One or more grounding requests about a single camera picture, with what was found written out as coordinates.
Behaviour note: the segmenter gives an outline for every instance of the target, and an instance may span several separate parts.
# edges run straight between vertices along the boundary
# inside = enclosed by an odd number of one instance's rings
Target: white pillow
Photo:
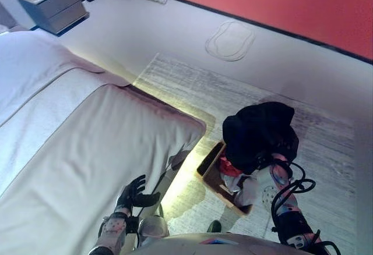
[[[104,72],[45,32],[18,31],[0,36],[0,126],[45,86],[74,68]]]

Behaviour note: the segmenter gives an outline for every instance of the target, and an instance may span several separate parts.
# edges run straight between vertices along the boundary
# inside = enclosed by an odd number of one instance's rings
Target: red cloth
[[[219,162],[219,171],[223,174],[233,176],[235,178],[242,174],[242,171],[232,166],[232,163],[226,157],[225,151],[220,154]]]

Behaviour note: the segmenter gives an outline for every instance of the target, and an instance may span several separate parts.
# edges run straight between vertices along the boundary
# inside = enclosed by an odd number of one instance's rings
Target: white floor
[[[173,0],[85,2],[90,17],[60,37],[76,54],[133,80],[157,52],[306,102],[356,123],[358,243],[372,250],[373,68],[294,38],[251,26],[247,56],[226,62],[205,41],[228,17]]]

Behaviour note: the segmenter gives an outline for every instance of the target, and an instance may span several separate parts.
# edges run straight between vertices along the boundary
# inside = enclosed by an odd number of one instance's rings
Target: clothes pile
[[[236,193],[237,207],[254,203],[256,173],[273,164],[276,156],[292,162],[299,139],[290,126],[294,108],[280,102],[264,102],[245,107],[223,122],[225,152],[219,171],[228,190]]]

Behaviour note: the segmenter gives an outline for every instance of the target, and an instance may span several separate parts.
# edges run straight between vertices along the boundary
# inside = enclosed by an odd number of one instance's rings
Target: nightstand
[[[81,0],[18,0],[40,28],[58,34],[88,17]]]

